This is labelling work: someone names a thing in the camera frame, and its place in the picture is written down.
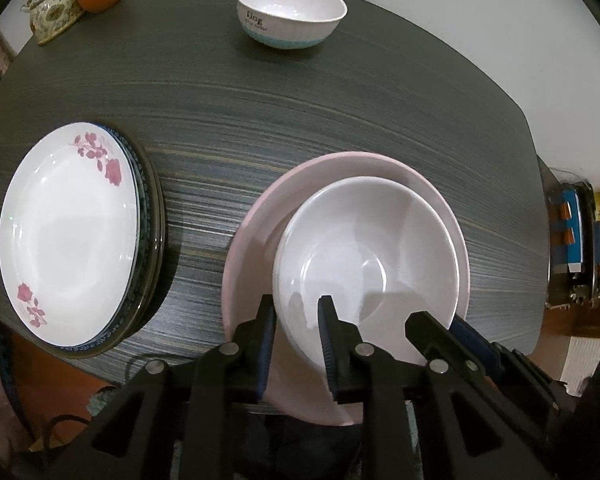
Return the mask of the large pink bowl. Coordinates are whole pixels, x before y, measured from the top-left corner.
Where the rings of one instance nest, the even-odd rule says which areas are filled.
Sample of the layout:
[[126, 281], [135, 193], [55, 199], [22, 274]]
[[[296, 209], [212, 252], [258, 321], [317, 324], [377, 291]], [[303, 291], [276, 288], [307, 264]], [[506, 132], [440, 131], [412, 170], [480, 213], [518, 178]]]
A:
[[[448, 230], [460, 271], [455, 313], [466, 318], [470, 267], [464, 235], [443, 196], [415, 169], [391, 157], [365, 152], [323, 155], [291, 169], [271, 184], [247, 212], [225, 260], [221, 306], [224, 334], [256, 316], [261, 297], [272, 292], [274, 256], [292, 215], [320, 188], [350, 177], [380, 177], [406, 185], [422, 196]], [[281, 328], [276, 330], [264, 400], [276, 410], [317, 425], [349, 426], [362, 422], [358, 404], [332, 400], [326, 378], [303, 361]]]

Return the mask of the white bowl pink base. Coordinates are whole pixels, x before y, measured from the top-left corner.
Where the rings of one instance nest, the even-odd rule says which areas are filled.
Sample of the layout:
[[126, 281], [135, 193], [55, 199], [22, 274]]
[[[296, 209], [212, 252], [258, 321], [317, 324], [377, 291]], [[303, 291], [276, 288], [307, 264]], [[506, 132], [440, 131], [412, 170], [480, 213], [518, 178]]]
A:
[[272, 279], [283, 330], [319, 373], [321, 297], [332, 298], [338, 318], [363, 340], [420, 364], [405, 322], [427, 311], [450, 326], [460, 284], [451, 235], [434, 208], [407, 186], [378, 177], [339, 180], [306, 200], [284, 229]]

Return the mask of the blue floral plate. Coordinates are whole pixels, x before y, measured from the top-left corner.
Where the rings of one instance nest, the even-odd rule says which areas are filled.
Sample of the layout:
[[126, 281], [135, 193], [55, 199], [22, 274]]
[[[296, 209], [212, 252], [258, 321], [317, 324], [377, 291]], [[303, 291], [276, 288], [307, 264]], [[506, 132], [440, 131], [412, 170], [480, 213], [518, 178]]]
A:
[[70, 360], [91, 358], [114, 348], [150, 318], [149, 311], [158, 288], [166, 246], [166, 206], [155, 165], [135, 136], [104, 124], [96, 126], [114, 137], [130, 161], [140, 193], [140, 238], [131, 281], [114, 317], [84, 344], [55, 348], [58, 356]]

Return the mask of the white plate pink flowers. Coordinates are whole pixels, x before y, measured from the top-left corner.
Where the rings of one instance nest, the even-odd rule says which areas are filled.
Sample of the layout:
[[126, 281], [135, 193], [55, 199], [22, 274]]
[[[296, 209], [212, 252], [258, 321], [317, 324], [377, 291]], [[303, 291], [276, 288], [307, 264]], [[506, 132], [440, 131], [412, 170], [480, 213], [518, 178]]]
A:
[[140, 253], [129, 157], [91, 122], [46, 134], [23, 157], [0, 215], [0, 270], [12, 310], [46, 344], [78, 348], [122, 306]]

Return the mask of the white bowl blue base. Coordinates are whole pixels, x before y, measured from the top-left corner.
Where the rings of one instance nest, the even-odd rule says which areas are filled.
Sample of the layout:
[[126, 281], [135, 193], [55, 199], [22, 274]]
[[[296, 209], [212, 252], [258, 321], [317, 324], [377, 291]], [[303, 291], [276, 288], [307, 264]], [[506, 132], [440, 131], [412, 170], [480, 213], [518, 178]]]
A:
[[244, 32], [280, 50], [317, 46], [348, 14], [343, 0], [236, 0], [236, 6]]

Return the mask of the cluttered side shelf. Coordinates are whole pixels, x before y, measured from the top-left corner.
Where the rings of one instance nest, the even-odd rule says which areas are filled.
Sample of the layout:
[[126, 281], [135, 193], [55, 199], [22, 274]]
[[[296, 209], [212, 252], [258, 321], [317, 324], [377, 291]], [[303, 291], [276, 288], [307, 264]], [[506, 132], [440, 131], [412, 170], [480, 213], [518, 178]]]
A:
[[600, 193], [591, 183], [561, 181], [540, 166], [550, 227], [545, 307], [600, 303]]

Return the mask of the floral ceramic teapot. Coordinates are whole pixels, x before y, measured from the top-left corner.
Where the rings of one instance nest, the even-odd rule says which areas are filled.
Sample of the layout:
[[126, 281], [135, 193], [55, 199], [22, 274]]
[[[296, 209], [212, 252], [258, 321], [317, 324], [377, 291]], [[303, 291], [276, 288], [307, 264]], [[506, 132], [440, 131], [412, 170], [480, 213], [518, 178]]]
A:
[[39, 46], [65, 32], [84, 13], [76, 0], [27, 0], [21, 11], [29, 15], [30, 29]]

